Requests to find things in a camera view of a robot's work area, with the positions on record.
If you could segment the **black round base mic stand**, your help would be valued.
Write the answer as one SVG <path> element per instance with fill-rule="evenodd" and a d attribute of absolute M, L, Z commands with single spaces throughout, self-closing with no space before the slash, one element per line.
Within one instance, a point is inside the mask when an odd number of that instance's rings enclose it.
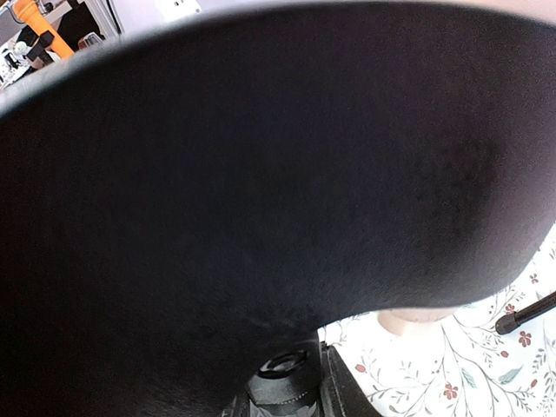
<path fill-rule="evenodd" d="M 1 413 L 216 416 L 317 329 L 495 294 L 555 221 L 551 2 L 204 13 L 1 96 Z"/>

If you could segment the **beige toy microphone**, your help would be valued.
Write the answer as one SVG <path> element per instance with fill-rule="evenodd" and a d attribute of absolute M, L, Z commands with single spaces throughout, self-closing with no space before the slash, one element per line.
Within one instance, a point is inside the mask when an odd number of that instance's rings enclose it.
<path fill-rule="evenodd" d="M 377 313 L 379 324 L 396 336 L 421 337 L 440 328 L 457 308 L 396 308 Z"/>

